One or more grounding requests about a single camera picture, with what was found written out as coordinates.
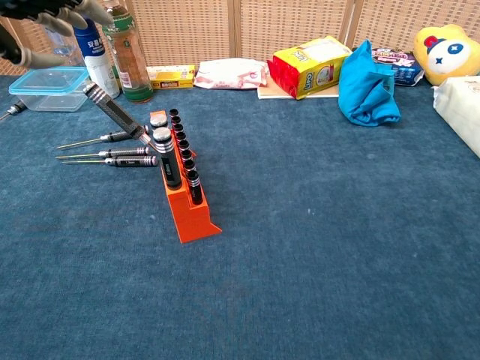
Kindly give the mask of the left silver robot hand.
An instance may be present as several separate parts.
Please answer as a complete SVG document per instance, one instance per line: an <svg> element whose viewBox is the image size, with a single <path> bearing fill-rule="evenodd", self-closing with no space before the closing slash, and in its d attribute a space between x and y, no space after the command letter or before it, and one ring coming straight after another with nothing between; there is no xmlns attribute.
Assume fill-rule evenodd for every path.
<svg viewBox="0 0 480 360"><path fill-rule="evenodd" d="M74 34L73 29L85 29L90 19L102 26L113 24L113 17L97 1L2 1L1 16L13 20L31 20L65 37ZM44 69L63 64L57 55L40 54L17 43L14 37L1 27L1 57L12 65L28 69Z"/></svg>

